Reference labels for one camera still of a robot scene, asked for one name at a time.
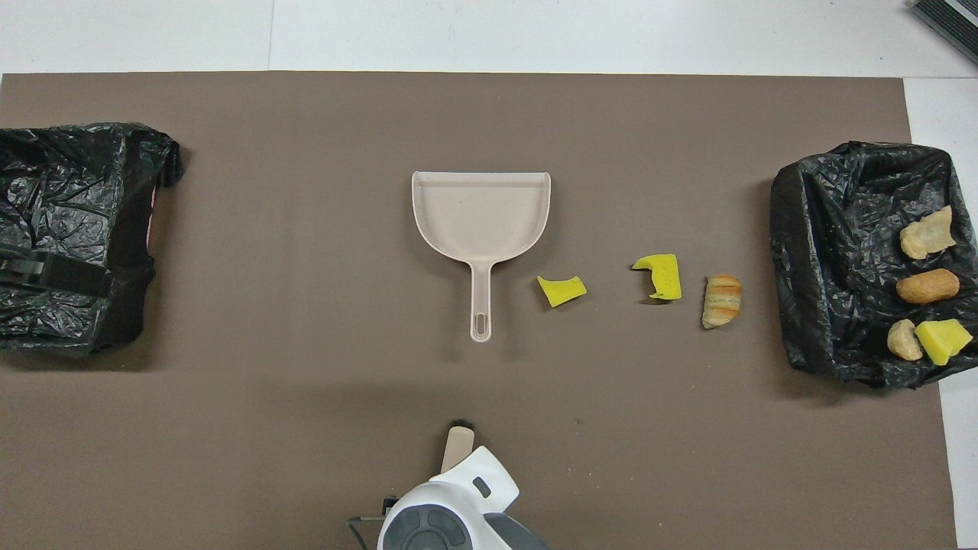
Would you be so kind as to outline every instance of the dustpan handle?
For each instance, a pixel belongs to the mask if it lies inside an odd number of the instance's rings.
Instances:
[[[487,342],[492,336],[492,317],[489,315],[489,274],[492,265],[472,266],[472,314],[469,334],[476,342]]]

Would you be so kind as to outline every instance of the cable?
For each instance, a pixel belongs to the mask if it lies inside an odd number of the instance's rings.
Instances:
[[[382,522],[383,522],[383,517],[379,517],[379,516],[359,517],[358,516],[356,518],[350,518],[349,520],[346,520],[346,528],[350,529],[350,532],[353,533],[353,536],[357,539],[357,542],[360,543],[360,550],[370,550],[370,548],[367,547],[367,543],[364,542],[364,537],[360,536],[360,531],[357,530],[357,524],[382,523]]]

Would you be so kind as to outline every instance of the dustpan handle hole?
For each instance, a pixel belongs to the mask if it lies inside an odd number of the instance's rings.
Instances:
[[[486,314],[478,313],[475,315],[475,333],[478,336],[486,335]]]

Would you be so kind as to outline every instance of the croissant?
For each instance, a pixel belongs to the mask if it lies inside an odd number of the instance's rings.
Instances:
[[[703,328],[714,329],[730,323],[740,314],[740,281],[733,275],[706,278],[703,300]]]

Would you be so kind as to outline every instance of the brown paper mat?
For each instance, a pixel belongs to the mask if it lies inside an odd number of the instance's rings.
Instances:
[[[791,371],[771,179],[909,141],[892,79],[429,73],[5,75],[0,124],[142,121],[188,152],[158,197],[144,336],[6,356],[4,548],[354,548],[343,520],[434,474],[467,418],[553,548],[955,545],[937,386]],[[554,179],[541,241],[494,270],[431,250],[413,170]],[[651,304],[639,256],[685,296]],[[699,327],[703,278],[743,313]],[[534,277],[579,275],[550,310]]]

